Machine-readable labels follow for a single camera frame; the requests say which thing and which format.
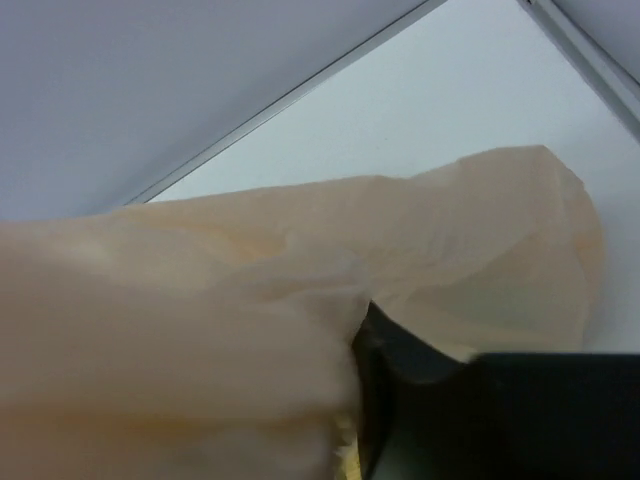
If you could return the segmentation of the translucent plastic bag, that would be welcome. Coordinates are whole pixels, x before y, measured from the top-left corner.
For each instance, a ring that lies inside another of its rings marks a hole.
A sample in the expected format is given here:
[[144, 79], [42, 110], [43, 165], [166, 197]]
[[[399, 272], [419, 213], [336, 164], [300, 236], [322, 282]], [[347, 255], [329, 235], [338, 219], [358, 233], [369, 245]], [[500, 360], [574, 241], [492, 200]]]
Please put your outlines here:
[[543, 146], [1, 225], [5, 479], [330, 479], [370, 304], [457, 359], [577, 350], [604, 271]]

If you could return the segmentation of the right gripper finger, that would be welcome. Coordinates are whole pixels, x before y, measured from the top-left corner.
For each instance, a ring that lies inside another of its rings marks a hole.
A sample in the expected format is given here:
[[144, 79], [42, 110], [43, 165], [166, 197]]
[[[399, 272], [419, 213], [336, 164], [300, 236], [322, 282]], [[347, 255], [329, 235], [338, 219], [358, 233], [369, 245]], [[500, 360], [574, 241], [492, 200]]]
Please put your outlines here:
[[454, 360], [376, 305], [352, 349], [366, 479], [635, 479], [635, 354]]

